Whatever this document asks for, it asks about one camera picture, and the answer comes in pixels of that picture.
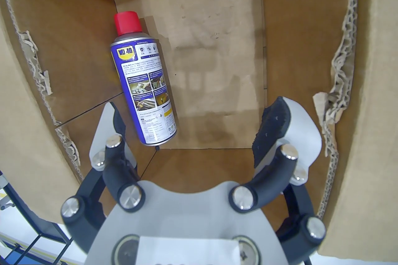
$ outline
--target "spray can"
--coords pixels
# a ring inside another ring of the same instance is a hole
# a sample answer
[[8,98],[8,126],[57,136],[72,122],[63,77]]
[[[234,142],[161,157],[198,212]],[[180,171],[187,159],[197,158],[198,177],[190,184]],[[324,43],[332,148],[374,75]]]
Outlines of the spray can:
[[142,144],[157,146],[177,132],[158,45],[142,32],[133,11],[114,16],[118,37],[111,53],[127,105]]

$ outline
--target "torn cardboard edge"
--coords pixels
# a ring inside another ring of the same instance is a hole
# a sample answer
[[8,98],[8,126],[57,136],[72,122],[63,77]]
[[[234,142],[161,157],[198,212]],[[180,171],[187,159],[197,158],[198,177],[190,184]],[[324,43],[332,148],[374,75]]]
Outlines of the torn cardboard edge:
[[69,137],[69,132],[67,130],[63,129],[62,127],[58,127],[55,129],[55,131],[57,132],[57,135],[58,135],[59,139],[61,140],[62,145],[64,146],[76,173],[80,177],[81,181],[83,181],[84,176],[80,170],[80,165],[81,165],[80,156],[79,156],[79,151],[77,150],[76,144],[74,144],[74,142]]
[[[19,36],[21,47],[31,68],[37,88],[39,89],[54,125],[58,126],[61,124],[61,122],[55,119],[54,114],[51,111],[51,107],[46,100],[46,97],[52,93],[48,72],[41,70],[37,58],[37,46],[34,44],[29,32],[20,32],[14,11],[11,7],[11,2],[10,0],[6,1],[14,28]],[[334,86],[329,93],[320,92],[313,97],[314,105],[317,110],[319,122],[322,128],[322,134],[325,139],[325,156],[330,156],[330,164],[324,195],[317,213],[320,218],[323,217],[324,211],[326,209],[338,162],[338,151],[334,132],[335,124],[340,120],[341,113],[347,108],[349,103],[349,92],[351,91],[354,73],[356,19],[357,0],[348,0],[347,13],[345,15],[342,27],[343,38],[331,63],[331,75],[332,80],[334,81]],[[62,132],[60,127],[56,128],[56,132],[62,144],[64,145],[64,148],[68,153],[68,156],[78,175],[81,177],[81,179],[83,179],[81,171],[78,167],[80,164],[80,159],[75,144],[67,134]]]
[[358,0],[348,0],[347,12],[342,26],[343,37],[331,62],[331,77],[334,86],[329,93],[319,92],[313,96],[314,106],[325,140],[325,156],[330,157],[324,194],[317,212],[320,218],[323,217],[326,210],[339,159],[335,125],[340,120],[343,111],[348,107],[354,76],[357,6]]

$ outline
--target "white label sticker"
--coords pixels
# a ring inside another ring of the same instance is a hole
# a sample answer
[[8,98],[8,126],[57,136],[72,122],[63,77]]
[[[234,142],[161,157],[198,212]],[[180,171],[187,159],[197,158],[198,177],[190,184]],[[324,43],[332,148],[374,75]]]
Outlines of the white label sticker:
[[174,114],[156,43],[137,44],[135,52],[135,60],[122,63],[121,67],[145,141],[155,144],[177,130]]
[[240,265],[237,241],[141,236],[137,265]]

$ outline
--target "blue surface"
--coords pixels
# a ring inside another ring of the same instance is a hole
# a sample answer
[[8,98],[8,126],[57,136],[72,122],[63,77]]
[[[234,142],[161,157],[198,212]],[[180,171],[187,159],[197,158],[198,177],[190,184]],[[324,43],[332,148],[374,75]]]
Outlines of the blue surface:
[[[7,257],[7,262],[10,264],[14,264],[17,259],[20,257],[21,254],[19,254],[16,251],[13,251],[12,253],[10,253]],[[37,261],[34,261],[33,259],[29,258],[29,257],[24,257],[22,258],[22,260],[18,263],[21,265],[27,265],[27,264],[39,264],[39,265],[43,265],[43,263],[39,263]]]

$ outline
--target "metal bolt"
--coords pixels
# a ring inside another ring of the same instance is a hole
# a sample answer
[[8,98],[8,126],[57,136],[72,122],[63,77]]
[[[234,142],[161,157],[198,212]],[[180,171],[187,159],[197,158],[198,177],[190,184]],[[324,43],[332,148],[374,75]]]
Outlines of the metal bolt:
[[259,265],[260,252],[256,244],[247,236],[239,235],[233,238],[239,243],[240,264],[241,265]]
[[115,134],[106,139],[106,146],[108,148],[115,148],[118,147],[121,142],[122,142],[122,137],[120,135]]
[[315,239],[323,239],[326,235],[325,224],[318,217],[310,217],[308,219],[307,230]]
[[280,147],[280,151],[286,158],[290,160],[296,160],[299,157],[299,153],[297,152],[296,148],[291,144],[283,144]]
[[104,162],[105,162],[105,151],[101,150],[100,152],[94,154],[91,165],[95,170],[104,170]]
[[61,207],[62,216],[65,218],[72,217],[79,210],[79,200],[77,198],[71,197],[67,199]]
[[130,185],[121,193],[119,203],[124,209],[132,209],[140,203],[141,197],[141,190],[136,185]]
[[131,265],[136,263],[140,237],[130,234],[122,238],[113,248],[112,258],[115,265]]
[[232,193],[232,200],[240,210],[249,210],[253,207],[254,199],[252,192],[245,186],[238,186]]
[[297,182],[304,182],[307,178],[307,172],[302,169],[302,168],[297,168],[293,172],[293,179],[296,180]]

